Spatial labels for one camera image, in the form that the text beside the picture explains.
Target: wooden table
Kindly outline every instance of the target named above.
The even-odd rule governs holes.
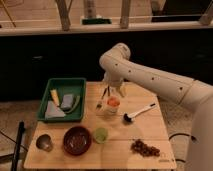
[[[133,83],[125,83],[126,96],[116,115],[104,112],[104,106],[96,110],[106,85],[101,82],[87,82],[84,117],[80,123],[38,122],[24,167],[27,169],[175,169],[173,151],[168,140],[164,120],[155,94]],[[151,103],[157,106],[141,115],[134,123],[124,124],[123,114],[137,111]],[[68,129],[83,125],[93,132],[98,127],[108,129],[105,144],[92,145],[81,156],[72,156],[63,150],[62,142]],[[38,136],[49,134],[54,148],[45,152],[36,148]],[[130,150],[133,139],[142,139],[149,146],[160,149],[160,157],[142,157]]]

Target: black cabinet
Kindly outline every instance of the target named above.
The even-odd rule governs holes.
[[[213,84],[213,29],[0,37],[0,100],[41,98],[53,77],[100,81],[100,56],[116,43],[131,61]]]

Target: green cup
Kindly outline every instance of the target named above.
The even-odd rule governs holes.
[[[93,132],[93,138],[99,144],[105,143],[107,140],[107,137],[108,137],[108,131],[105,128],[100,127]]]

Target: cup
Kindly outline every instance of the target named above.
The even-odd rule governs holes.
[[[105,128],[100,127],[93,132],[93,138],[99,144],[105,143],[107,140],[107,137],[108,137],[108,131]]]
[[[117,113],[120,105],[120,100],[116,96],[110,96],[107,100],[106,112],[110,115]]]
[[[38,139],[36,140],[36,147],[41,150],[50,152],[53,149],[51,137],[48,134],[43,134],[39,136]]]

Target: spoon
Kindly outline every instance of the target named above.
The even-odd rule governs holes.
[[[124,114],[124,120],[127,121],[127,122],[132,122],[133,118],[135,118],[136,116],[138,116],[142,112],[145,112],[145,111],[152,109],[154,106],[155,106],[155,103],[152,103],[148,106],[143,107],[139,111],[136,111],[136,112],[133,112],[133,113],[130,113],[130,114],[125,113]]]

